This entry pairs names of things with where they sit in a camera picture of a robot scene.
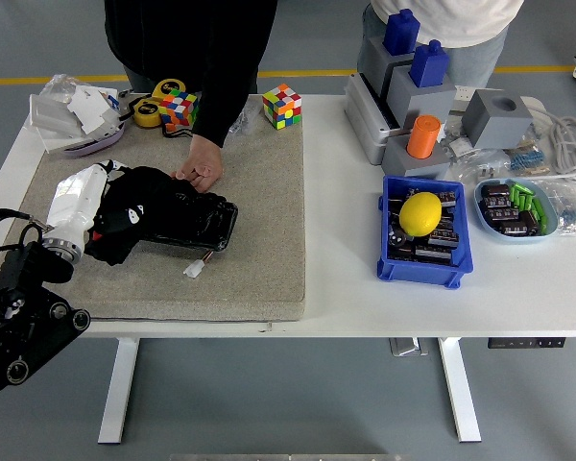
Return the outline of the person's left hand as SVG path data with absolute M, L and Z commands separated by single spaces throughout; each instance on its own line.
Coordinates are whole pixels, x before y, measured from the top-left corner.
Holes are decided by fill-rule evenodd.
M 198 192 L 207 192 L 224 174 L 221 148 L 194 134 L 184 163 L 170 176 L 189 182 Z

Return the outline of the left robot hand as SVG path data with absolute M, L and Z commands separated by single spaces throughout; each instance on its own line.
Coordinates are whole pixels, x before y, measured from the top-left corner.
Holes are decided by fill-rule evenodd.
M 51 229 L 44 237 L 82 247 L 85 233 L 93 226 L 108 180 L 126 169 L 125 164 L 109 159 L 62 180 L 47 216 L 46 224 Z

